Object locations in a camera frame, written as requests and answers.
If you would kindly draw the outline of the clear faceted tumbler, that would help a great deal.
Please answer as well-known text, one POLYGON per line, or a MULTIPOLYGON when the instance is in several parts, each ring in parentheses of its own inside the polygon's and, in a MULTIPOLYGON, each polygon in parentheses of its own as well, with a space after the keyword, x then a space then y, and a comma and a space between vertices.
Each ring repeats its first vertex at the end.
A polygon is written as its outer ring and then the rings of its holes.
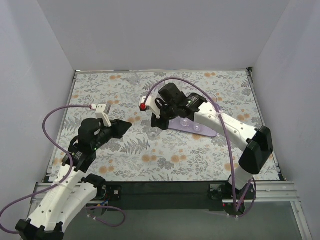
POLYGON ((182 118, 180 120, 180 124, 183 126, 183 127, 188 127, 191 125, 191 121, 187 118, 182 118))

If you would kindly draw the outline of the small clear shot glass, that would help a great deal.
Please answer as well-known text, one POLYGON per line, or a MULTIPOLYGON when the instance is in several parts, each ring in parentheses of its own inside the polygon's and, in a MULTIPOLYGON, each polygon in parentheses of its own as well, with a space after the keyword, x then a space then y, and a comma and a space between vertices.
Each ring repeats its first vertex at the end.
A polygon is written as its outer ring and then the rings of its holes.
POLYGON ((193 129, 194 129, 195 132, 201 132, 202 131, 202 127, 200 125, 198 125, 198 124, 195 124, 193 126, 193 129))

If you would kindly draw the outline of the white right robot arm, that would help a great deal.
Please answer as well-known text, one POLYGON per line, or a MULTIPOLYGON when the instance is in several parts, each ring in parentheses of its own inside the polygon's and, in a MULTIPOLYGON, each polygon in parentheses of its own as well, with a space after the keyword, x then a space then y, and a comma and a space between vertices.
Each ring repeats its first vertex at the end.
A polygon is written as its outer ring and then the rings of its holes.
POLYGON ((253 176, 259 174, 272 155, 274 146, 268 127, 244 124, 221 112, 215 103, 197 93, 186 96, 174 83, 168 83, 158 93, 159 97, 147 95, 140 101, 140 110, 152 112, 153 128, 167 130, 171 120, 178 117, 189 119, 224 136, 228 143, 233 143, 243 152, 239 166, 228 180, 235 190, 242 190, 253 176))

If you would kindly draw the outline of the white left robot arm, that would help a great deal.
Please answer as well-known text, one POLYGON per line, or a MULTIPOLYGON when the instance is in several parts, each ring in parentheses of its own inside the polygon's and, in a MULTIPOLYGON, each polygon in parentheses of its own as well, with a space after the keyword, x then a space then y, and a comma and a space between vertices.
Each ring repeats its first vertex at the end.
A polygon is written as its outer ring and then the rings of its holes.
POLYGON ((78 134, 68 147, 69 155, 62 161, 56 180, 42 201, 26 220, 19 220, 15 229, 24 240, 61 240, 72 219, 95 198, 107 194, 107 182, 89 174, 90 165, 97 158, 96 151, 111 139, 121 139, 132 124, 111 120, 105 126, 101 118, 82 121, 78 134))

